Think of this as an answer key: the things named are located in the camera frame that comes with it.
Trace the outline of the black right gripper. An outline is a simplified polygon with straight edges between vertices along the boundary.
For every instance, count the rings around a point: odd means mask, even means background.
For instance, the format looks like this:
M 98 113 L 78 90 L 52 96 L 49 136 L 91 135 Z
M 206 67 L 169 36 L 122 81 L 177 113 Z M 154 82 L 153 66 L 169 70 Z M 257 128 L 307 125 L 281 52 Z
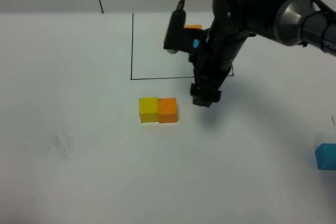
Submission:
M 255 36 L 254 32 L 247 30 L 230 34 L 218 27 L 205 31 L 197 47 L 197 54 L 193 55 L 195 83 L 191 84 L 190 95 L 194 105 L 209 108 L 220 101 L 222 92 L 218 88 L 221 85 L 216 82 L 225 80 L 246 39 Z M 204 89 L 201 97 L 202 87 L 208 84 L 215 88 Z

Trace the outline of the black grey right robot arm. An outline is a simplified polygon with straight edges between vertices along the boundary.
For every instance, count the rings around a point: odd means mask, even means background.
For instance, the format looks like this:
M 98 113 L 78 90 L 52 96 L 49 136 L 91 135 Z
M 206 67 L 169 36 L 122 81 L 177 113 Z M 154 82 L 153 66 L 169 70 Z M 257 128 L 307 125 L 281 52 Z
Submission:
M 285 46 L 312 45 L 335 54 L 335 11 L 322 0 L 213 0 L 214 20 L 190 55 L 193 103 L 209 107 L 248 37 L 260 35 Z

